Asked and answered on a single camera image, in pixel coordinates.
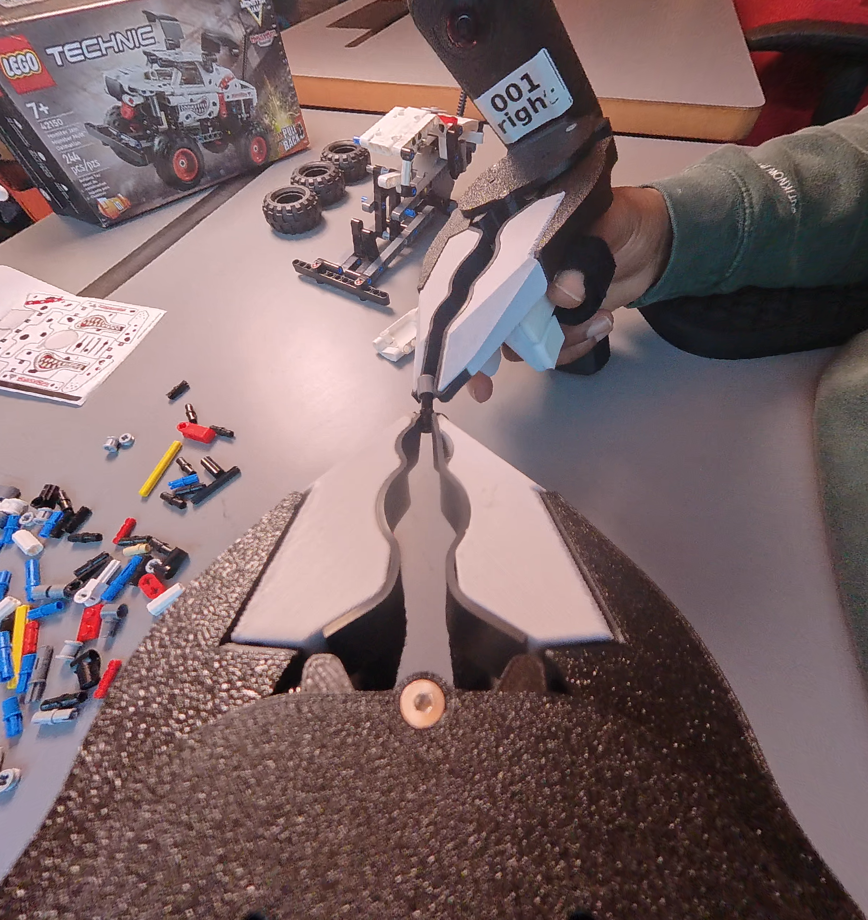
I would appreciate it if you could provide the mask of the person's right hand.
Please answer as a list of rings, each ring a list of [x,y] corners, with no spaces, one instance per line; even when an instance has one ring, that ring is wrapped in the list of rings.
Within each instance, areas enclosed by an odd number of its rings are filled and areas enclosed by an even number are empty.
[[[613,328],[613,311],[640,298],[658,281],[670,260],[670,213],[663,195],[653,188],[615,188],[610,209],[595,222],[589,235],[607,243],[616,269],[597,313],[564,329],[560,365],[575,362],[607,337]]]

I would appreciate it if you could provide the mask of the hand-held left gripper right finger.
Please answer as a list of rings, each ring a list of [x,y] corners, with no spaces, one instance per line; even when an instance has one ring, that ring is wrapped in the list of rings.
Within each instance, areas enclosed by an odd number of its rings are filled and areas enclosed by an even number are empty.
[[[544,489],[442,416],[436,432],[441,509],[455,532],[449,584],[461,605],[531,648],[612,640]]]

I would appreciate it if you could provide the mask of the black toy tyre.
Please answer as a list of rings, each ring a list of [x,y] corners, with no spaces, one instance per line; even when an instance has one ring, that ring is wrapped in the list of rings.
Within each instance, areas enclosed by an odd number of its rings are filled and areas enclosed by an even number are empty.
[[[353,140],[339,140],[327,144],[321,159],[338,168],[346,184],[364,180],[370,167],[370,152]]]
[[[323,208],[340,201],[346,194],[347,183],[340,167],[325,160],[301,164],[290,176],[290,183],[314,193]]]
[[[300,185],[278,188],[263,200],[267,224],[283,235],[297,236],[316,228],[322,221],[322,204],[316,193]]]

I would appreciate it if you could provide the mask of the white brick panel piece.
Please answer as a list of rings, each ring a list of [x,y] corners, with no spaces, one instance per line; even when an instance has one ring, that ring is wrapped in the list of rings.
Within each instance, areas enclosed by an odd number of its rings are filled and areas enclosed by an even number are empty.
[[[415,307],[383,329],[372,342],[375,351],[390,362],[400,362],[411,355],[417,343],[417,315]]]

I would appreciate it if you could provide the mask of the toy set cardboard box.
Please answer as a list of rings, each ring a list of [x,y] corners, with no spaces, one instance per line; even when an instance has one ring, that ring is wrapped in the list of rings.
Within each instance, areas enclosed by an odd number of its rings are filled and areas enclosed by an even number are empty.
[[[0,2],[0,138],[53,209],[120,219],[308,148],[270,1]]]

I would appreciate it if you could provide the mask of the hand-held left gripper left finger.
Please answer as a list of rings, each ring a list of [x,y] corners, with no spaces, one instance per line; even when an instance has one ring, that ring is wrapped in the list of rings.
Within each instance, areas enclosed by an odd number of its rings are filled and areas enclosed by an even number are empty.
[[[393,532],[410,503],[417,419],[398,420],[311,485],[233,641],[318,648],[393,593],[401,565]]]

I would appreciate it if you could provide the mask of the white toy brick truck model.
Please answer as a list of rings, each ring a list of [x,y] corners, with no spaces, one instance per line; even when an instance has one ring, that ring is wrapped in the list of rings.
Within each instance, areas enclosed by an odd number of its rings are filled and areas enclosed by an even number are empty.
[[[484,123],[439,109],[396,107],[352,140],[370,152],[372,191],[361,206],[373,222],[351,221],[352,253],[344,261],[295,259],[293,267],[319,284],[388,305],[378,281],[437,213],[455,207],[455,180],[483,143]]]

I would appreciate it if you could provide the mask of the person's right forearm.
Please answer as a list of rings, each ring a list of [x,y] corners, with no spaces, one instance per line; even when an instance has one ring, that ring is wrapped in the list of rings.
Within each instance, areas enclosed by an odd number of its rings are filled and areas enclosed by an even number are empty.
[[[673,242],[635,306],[868,282],[868,106],[756,148],[723,146],[651,187],[667,203]]]

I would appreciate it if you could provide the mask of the pile of small brick pieces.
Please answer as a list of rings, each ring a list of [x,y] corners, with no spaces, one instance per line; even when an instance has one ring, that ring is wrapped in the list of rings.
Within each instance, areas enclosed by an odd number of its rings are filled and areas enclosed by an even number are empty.
[[[193,409],[182,409],[186,393],[204,398],[204,422],[220,420],[240,395],[231,375],[213,379],[198,374],[178,394],[151,403],[142,387],[139,408],[130,419],[117,418],[115,447],[122,435],[146,431],[139,415],[153,408],[175,424],[153,421],[155,437],[142,438],[135,466],[169,434],[171,445],[146,496],[130,463],[107,454],[83,454],[88,447],[58,420],[45,430],[0,418],[0,795],[22,775],[22,738],[54,725],[76,722],[93,700],[104,698],[127,654],[118,650],[117,630],[134,602],[140,618],[156,618],[184,590],[178,572],[186,548],[158,534],[143,535],[160,504],[173,524],[208,490],[211,477],[193,467],[207,449],[192,447]]]

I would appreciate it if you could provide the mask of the grey desk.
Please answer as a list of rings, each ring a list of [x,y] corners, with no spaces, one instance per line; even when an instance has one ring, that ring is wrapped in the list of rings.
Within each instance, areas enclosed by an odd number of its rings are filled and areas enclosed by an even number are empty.
[[[203,246],[192,244],[186,237],[105,299],[165,310],[161,326],[180,331],[217,325],[224,307],[230,309],[230,319],[261,315],[271,318],[279,316],[289,305],[303,311],[318,294],[329,294],[333,301],[341,301],[353,312],[365,307],[372,317],[391,316],[390,306],[360,303],[353,297],[318,286],[297,274],[291,264],[293,259],[341,257],[350,241],[349,220],[359,209],[361,191],[352,190],[345,203],[325,212],[318,230],[303,236],[279,235],[267,226],[262,213],[264,197],[287,184],[294,166],[317,158],[329,141],[359,134],[371,121],[368,115],[308,110],[306,126],[317,148],[270,166],[280,165],[286,171],[276,186],[255,194],[257,236],[253,242],[243,243],[237,255],[212,255],[206,261]],[[78,293],[181,214],[195,196],[219,185],[110,229],[52,215],[0,244],[0,265]]]
[[[0,484],[47,483],[128,516],[201,569],[293,490],[411,412],[410,362],[372,340],[417,302],[421,252],[385,286],[392,313],[301,279],[339,259],[364,190],[311,236],[275,236],[269,190],[374,117],[309,111],[313,149],[275,164],[111,297],[166,316],[81,408],[0,393]],[[868,697],[819,510],[814,390],[829,351],[710,362],[615,314],[612,360],[581,378],[504,362],[452,422],[573,506],[658,583],[732,684],[785,799],[868,916]]]

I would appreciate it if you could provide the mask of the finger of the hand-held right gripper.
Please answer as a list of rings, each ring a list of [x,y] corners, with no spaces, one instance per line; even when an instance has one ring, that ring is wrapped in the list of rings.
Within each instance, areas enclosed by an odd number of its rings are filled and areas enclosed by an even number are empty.
[[[446,387],[438,382],[446,332],[478,276],[479,231],[463,230],[447,241],[419,292],[414,397],[423,396],[421,379],[425,375],[432,378],[434,393]]]
[[[436,261],[437,399],[473,374],[494,374],[504,343],[537,371],[555,368],[565,337],[538,255],[564,198],[538,199],[500,226],[494,210],[448,240]]]

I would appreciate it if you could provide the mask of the toy sticker sheet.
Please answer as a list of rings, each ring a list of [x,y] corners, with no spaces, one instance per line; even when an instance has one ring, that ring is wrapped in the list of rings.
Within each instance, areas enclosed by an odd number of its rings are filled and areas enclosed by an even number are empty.
[[[29,293],[0,312],[0,389],[79,406],[165,312]]]

